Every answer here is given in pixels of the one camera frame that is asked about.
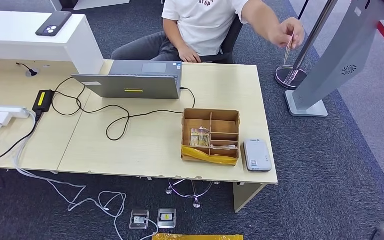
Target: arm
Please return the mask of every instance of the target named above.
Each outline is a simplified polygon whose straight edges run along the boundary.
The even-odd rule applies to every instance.
[[[200,63],[200,56],[192,50],[183,40],[177,21],[164,18],[162,20],[165,35],[179,52],[179,57],[184,62]]]
[[[293,32],[293,48],[304,40],[304,29],[300,21],[291,17],[279,23],[275,12],[261,0],[249,0],[243,6],[242,17],[251,24],[257,34],[280,47],[289,43]]]
[[[183,41],[182,35],[180,34],[178,21],[164,18],[162,20],[162,27],[164,28],[167,38],[177,49],[187,47],[186,42]]]

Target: white cable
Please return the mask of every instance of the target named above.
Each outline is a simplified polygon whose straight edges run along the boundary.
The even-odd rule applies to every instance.
[[[33,112],[30,112],[29,111],[29,114],[31,116],[31,118],[33,119],[33,124],[36,123],[36,116]],[[115,231],[117,232],[117,235],[118,237],[123,240],[122,236],[120,235],[119,233],[119,230],[117,228],[117,218],[120,217],[124,210],[125,210],[125,203],[126,203],[126,198],[127,198],[127,195],[125,193],[121,193],[121,192],[118,192],[118,191],[102,191],[99,193],[98,195],[98,202],[95,201],[94,199],[92,198],[86,198],[85,200],[79,202],[79,203],[75,203],[77,198],[80,196],[80,194],[83,192],[83,190],[86,189],[86,185],[75,185],[75,184],[72,184],[72,183],[69,183],[69,182],[63,182],[63,181],[57,181],[57,180],[54,180],[54,179],[50,179],[50,178],[46,178],[46,177],[41,177],[41,176],[37,176],[27,170],[24,170],[22,169],[21,167],[19,167],[19,159],[22,155],[22,152],[24,150],[24,148],[26,147],[27,145],[27,142],[29,141],[29,139],[31,138],[31,136],[27,137],[20,145],[20,147],[18,148],[15,156],[13,157],[12,161],[14,163],[14,166],[15,166],[15,169],[17,170],[17,172],[19,172],[20,174],[26,176],[26,177],[30,177],[30,178],[34,178],[34,179],[39,179],[39,180],[44,180],[44,181],[47,181],[50,185],[52,185],[52,187],[56,190],[56,192],[67,202],[69,203],[68,204],[68,207],[67,207],[67,210],[69,212],[71,212],[73,209],[77,208],[78,206],[82,205],[83,203],[85,202],[93,202],[95,203],[95,205],[100,208],[104,213],[106,213],[107,215],[111,216],[112,218],[114,218],[114,227],[115,227]],[[62,185],[69,185],[69,186],[72,186],[72,187],[75,187],[75,188],[81,188],[81,190],[78,192],[78,194],[75,196],[75,198],[72,200],[72,201],[69,201],[59,190],[58,188],[54,185],[54,183],[56,184],[62,184]],[[115,194],[105,205],[102,204],[101,202],[101,195],[102,194]],[[116,215],[113,215],[109,212],[109,208],[107,207],[114,199],[116,199],[117,197],[121,197],[122,199],[122,204],[120,206],[120,209],[118,210],[117,214]],[[152,220],[150,219],[146,219],[148,222],[151,222],[152,224],[155,225],[156,227],[156,232],[154,232],[152,235],[149,235],[149,236],[146,236],[140,240],[145,240],[147,238],[151,238],[153,237],[154,235],[156,235],[159,231],[159,228],[158,228],[158,225],[153,222]]]

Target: speaker grille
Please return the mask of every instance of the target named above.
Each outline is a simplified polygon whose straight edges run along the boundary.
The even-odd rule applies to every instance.
[[[340,74],[350,75],[350,74],[354,73],[356,70],[357,70],[357,66],[352,64],[352,65],[348,65],[348,66],[342,68],[342,70],[340,71]]]

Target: yellow sticker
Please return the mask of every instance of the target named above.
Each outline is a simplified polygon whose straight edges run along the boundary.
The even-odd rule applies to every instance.
[[[162,220],[173,220],[173,215],[170,213],[161,214]]]
[[[127,93],[143,93],[144,92],[142,89],[125,89],[124,91]]]
[[[37,104],[38,106],[42,106],[42,103],[44,102],[44,98],[45,98],[45,92],[42,92],[42,94],[40,95],[39,103]]]

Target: printed text on t-shirt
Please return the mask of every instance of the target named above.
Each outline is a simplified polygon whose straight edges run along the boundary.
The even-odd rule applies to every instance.
[[[208,7],[211,5],[211,3],[214,3],[214,0],[199,0],[199,3]]]

